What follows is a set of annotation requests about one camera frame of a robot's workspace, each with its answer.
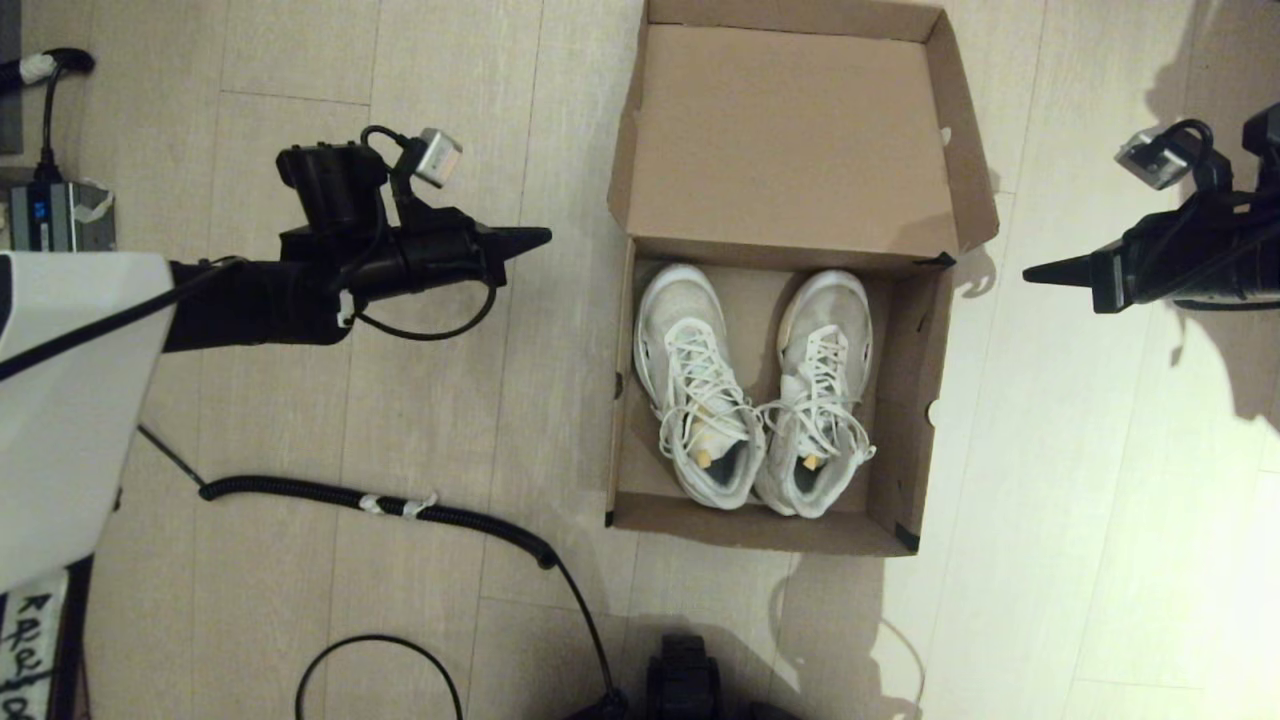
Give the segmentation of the white sneaker black side mark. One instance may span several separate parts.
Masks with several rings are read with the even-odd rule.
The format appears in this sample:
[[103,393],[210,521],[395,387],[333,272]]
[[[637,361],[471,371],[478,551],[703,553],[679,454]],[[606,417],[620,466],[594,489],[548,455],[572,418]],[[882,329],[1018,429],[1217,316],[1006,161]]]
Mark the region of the white sneaker black side mark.
[[742,507],[765,456],[762,415],[730,360],[721,301],[698,268],[675,264],[644,290],[634,322],[636,377],[658,420],[658,450],[687,497]]

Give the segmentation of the white sneaker tan toe edge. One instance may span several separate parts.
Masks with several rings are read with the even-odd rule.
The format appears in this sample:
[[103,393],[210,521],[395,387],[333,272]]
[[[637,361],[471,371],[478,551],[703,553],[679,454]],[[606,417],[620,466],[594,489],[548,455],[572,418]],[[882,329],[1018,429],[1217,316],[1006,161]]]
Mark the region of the white sneaker tan toe edge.
[[780,396],[760,410],[767,452],[755,492],[785,518],[823,516],[876,446],[858,416],[874,348],[864,284],[820,272],[792,296],[777,331]]

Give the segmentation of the brown cardboard shoe box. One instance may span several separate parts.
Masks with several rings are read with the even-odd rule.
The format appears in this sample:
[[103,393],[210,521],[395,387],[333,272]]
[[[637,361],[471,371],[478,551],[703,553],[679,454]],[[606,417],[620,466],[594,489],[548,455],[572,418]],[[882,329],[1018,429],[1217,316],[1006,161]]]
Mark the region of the brown cardboard shoe box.
[[[901,557],[922,544],[956,261],[998,231],[957,37],[938,6],[646,0],[608,192],[625,233],[605,523],[731,548]],[[785,306],[820,272],[867,287],[877,455],[818,519],[696,503],[634,366],[643,287],[703,270],[746,396],[777,397]]]

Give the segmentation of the grey power supply unit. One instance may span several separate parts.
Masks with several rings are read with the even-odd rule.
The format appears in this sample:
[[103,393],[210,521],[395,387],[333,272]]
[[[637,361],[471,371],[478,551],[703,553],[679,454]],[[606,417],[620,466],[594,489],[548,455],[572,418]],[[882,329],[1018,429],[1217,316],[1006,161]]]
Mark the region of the grey power supply unit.
[[116,250],[115,195],[90,182],[29,182],[8,190],[12,249],[19,252]]

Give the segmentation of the dark flat panel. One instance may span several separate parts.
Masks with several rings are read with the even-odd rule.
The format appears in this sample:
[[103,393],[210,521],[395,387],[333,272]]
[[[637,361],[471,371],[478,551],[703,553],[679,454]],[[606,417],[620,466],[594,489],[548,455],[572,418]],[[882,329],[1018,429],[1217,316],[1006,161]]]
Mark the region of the dark flat panel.
[[20,0],[0,0],[0,155],[19,155],[24,149],[22,58]]

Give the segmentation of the black ridged robot part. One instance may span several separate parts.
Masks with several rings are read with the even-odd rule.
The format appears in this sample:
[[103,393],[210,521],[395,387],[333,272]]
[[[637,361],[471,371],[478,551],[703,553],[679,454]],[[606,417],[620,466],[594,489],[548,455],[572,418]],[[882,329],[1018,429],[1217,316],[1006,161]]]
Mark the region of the black ridged robot part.
[[646,669],[645,720],[723,720],[723,693],[717,660],[705,641],[691,634],[666,634],[660,652]]

